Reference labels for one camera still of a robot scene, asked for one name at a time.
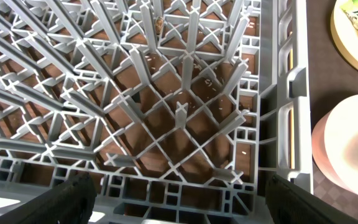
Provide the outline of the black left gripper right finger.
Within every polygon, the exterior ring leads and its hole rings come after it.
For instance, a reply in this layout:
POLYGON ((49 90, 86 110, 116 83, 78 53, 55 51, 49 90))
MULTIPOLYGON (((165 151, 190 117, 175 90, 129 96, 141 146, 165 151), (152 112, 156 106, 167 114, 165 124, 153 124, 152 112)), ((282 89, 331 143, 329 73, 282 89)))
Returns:
POLYGON ((274 223, 356 224, 358 220, 273 175, 265 186, 265 201, 274 223))

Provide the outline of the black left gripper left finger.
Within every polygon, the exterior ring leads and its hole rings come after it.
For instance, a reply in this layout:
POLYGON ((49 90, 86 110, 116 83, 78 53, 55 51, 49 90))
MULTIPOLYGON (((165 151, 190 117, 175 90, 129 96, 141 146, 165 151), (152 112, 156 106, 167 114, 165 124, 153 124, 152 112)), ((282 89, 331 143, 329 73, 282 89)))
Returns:
POLYGON ((85 224, 97 196, 89 173, 78 174, 0 216, 0 224, 85 224))

